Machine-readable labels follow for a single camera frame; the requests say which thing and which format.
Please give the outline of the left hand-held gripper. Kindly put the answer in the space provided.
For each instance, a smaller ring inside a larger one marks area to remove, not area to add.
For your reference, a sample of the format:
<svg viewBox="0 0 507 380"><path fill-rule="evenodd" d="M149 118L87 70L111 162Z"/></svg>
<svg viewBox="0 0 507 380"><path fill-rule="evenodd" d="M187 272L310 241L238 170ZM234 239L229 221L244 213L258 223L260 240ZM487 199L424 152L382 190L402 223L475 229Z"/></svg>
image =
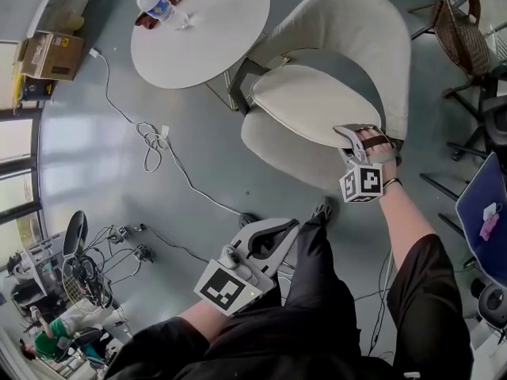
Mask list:
<svg viewBox="0 0 507 380"><path fill-rule="evenodd" d="M272 276L299 233L299 222L267 218L240 229L218 260L211 259L193 291L226 316L233 316L276 286ZM246 253L261 253L261 267Z"/></svg>

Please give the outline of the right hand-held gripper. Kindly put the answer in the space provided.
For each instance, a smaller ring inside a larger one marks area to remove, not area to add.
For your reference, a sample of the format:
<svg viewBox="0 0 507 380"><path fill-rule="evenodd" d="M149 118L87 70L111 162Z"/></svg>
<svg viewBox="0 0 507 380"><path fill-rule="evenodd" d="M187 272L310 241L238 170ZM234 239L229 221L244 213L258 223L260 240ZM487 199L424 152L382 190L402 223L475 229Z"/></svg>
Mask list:
<svg viewBox="0 0 507 380"><path fill-rule="evenodd" d="M378 135L362 140L362 131L373 130ZM334 127L334 132L345 140L338 151L347 171L340 179L341 194L345 203L367 203L383 195L383 167L370 164L367 150L381 144L381 130L376 125L352 123Z"/></svg>

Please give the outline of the beige seat cushion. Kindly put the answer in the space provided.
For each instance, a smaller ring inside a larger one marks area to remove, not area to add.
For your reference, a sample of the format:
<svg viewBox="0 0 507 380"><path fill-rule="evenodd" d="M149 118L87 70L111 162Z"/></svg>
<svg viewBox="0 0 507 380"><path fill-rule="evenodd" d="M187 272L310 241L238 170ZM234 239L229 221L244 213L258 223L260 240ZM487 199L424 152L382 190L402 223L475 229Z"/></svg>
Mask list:
<svg viewBox="0 0 507 380"><path fill-rule="evenodd" d="M327 73L286 65L261 76L250 89L255 104L297 135L314 143L350 148L334 128L346 124L379 127L381 117L363 96Z"/></svg>

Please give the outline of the beige armchair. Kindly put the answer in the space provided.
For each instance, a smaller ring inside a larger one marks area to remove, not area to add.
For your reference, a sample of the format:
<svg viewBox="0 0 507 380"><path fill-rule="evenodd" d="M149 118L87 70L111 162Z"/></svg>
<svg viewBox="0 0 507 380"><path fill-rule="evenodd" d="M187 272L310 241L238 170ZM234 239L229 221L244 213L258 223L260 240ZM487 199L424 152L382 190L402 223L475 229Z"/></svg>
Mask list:
<svg viewBox="0 0 507 380"><path fill-rule="evenodd" d="M345 173L338 148L297 135L255 104L250 94L261 76L276 69L270 67L276 57L310 50L343 55L366 73L382 104L376 108L378 128L399 145L408 128L410 36L402 15L388 0L303 0L256 43L229 86L244 116L242 141L252 152L306 184L337 191Z"/></svg>

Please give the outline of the person's left forearm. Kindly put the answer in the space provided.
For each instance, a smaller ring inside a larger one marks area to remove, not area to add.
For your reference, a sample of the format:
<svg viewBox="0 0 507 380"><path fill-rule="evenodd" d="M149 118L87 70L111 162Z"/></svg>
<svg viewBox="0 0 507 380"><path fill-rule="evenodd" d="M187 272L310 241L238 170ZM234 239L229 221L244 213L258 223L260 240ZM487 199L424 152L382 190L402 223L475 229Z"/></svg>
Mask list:
<svg viewBox="0 0 507 380"><path fill-rule="evenodd" d="M209 342L212 342L230 321L227 315L224 315L205 300L189 307L180 313L178 317L187 321Z"/></svg>

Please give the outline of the person's right forearm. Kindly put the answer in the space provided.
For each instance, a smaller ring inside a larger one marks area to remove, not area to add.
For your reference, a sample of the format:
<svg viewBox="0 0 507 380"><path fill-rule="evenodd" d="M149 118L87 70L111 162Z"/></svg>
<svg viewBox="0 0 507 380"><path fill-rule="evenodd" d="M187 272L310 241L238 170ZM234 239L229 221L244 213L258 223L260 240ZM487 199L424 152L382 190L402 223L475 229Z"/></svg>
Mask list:
<svg viewBox="0 0 507 380"><path fill-rule="evenodd" d="M400 184L385 188L379 203L387 222L395 265L400 268L412 247L435 231Z"/></svg>

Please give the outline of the brown wicker chair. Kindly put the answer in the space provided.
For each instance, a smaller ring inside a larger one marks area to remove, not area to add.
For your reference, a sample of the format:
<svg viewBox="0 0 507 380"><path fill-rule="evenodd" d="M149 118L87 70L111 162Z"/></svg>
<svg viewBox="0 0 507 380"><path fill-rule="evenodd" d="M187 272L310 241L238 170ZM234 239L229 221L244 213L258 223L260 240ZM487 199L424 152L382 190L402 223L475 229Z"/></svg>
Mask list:
<svg viewBox="0 0 507 380"><path fill-rule="evenodd" d="M409 13L430 8L429 23L416 31L411 39L423 34L433 34L446 55L466 75L467 81L455 88L446 89L442 97L478 85L490 71L490 51L479 29L481 17L480 0L467 0L468 11L453 6L452 0L434 0L433 3L409 9Z"/></svg>

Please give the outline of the person's right hand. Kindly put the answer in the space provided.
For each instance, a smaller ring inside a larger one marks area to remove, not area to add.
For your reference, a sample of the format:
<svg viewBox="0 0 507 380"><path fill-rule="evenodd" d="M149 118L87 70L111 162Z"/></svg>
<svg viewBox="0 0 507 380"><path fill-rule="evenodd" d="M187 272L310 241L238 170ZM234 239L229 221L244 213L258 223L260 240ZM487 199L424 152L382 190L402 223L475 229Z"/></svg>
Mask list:
<svg viewBox="0 0 507 380"><path fill-rule="evenodd" d="M361 141L367 141L373 138L383 137L382 134L380 134L376 129L373 128L362 129L358 131L356 134ZM364 145L364 148L367 156L369 156L370 158L380 157L385 154L388 154L392 149L391 145L385 142L370 147L366 147ZM397 163L394 158L383 162L382 166L383 166L383 180L385 182L397 177Z"/></svg>

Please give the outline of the person's black shirt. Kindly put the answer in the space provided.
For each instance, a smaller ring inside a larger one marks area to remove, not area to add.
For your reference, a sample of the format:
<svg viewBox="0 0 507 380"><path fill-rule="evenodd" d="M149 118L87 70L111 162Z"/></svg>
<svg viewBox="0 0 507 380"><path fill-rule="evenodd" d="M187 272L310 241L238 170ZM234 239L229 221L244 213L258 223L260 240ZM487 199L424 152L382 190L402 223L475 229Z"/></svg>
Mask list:
<svg viewBox="0 0 507 380"><path fill-rule="evenodd" d="M284 306L239 314L214 342L179 317L138 332L105 380L469 380L470 335L453 267L430 234L409 251L389 290L395 360L351 359L292 345Z"/></svg>

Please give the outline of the pink and white pouch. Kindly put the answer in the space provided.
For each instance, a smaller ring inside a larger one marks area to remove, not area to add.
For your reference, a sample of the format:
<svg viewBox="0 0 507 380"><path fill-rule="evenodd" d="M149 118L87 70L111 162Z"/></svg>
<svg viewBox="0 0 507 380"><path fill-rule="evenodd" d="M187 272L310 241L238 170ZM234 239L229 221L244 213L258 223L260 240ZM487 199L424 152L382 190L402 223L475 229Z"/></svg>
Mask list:
<svg viewBox="0 0 507 380"><path fill-rule="evenodd" d="M483 210L483 224L479 235L484 241L490 240L490 235L492 234L494 227L497 225L502 208L503 205L501 203L491 203Z"/></svg>

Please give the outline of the round white table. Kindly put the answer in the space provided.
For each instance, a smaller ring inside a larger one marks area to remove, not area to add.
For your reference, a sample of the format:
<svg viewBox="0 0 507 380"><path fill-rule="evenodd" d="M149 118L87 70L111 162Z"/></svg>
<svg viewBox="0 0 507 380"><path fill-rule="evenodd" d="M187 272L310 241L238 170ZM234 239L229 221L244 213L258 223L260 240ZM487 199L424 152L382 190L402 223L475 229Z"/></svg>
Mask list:
<svg viewBox="0 0 507 380"><path fill-rule="evenodd" d="M135 27L131 55L153 86L185 89L222 74L250 50L269 15L270 0L182 0L189 26Z"/></svg>

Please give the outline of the clear water bottle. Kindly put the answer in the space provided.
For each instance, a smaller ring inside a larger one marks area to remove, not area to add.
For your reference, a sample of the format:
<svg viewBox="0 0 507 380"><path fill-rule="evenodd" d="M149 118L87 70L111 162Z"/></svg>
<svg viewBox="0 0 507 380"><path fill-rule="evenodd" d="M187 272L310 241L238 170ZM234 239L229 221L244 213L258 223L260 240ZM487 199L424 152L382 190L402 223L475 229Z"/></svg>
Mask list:
<svg viewBox="0 0 507 380"><path fill-rule="evenodd" d="M183 1L174 6L169 0L135 0L140 13L143 11L158 19L159 23L157 25L167 25L175 30L183 30L189 27L189 16L180 7Z"/></svg>

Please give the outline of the dark red cloth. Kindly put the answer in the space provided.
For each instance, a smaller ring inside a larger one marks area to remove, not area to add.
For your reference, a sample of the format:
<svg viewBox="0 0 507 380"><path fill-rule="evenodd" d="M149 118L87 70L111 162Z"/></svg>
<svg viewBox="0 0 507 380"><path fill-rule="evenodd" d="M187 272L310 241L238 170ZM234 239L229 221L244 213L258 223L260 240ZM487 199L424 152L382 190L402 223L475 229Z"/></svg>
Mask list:
<svg viewBox="0 0 507 380"><path fill-rule="evenodd" d="M171 4L177 6L182 0L169 0ZM135 26L142 26L145 29L151 30L159 23L158 19L155 19L145 12L141 12L135 20Z"/></svg>

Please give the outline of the white metal rack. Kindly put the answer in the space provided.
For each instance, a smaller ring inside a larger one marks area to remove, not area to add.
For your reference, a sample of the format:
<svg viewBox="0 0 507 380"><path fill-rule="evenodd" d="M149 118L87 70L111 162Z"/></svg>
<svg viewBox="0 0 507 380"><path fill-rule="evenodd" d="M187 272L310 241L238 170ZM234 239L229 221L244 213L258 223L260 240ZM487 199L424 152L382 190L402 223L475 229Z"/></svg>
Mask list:
<svg viewBox="0 0 507 380"><path fill-rule="evenodd" d="M21 262L13 269L18 280L33 279L47 296L59 283L63 265L63 233L37 242L21 252Z"/></svg>

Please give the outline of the black and yellow box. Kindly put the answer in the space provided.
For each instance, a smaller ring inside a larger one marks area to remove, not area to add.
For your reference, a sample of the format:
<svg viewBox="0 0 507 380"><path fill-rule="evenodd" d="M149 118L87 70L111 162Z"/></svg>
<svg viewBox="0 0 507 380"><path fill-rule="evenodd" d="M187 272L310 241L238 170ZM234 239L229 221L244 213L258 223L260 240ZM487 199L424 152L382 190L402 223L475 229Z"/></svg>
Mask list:
<svg viewBox="0 0 507 380"><path fill-rule="evenodd" d="M55 88L55 81L50 79L36 79L20 74L15 82L13 99L16 103L22 101L48 101Z"/></svg>

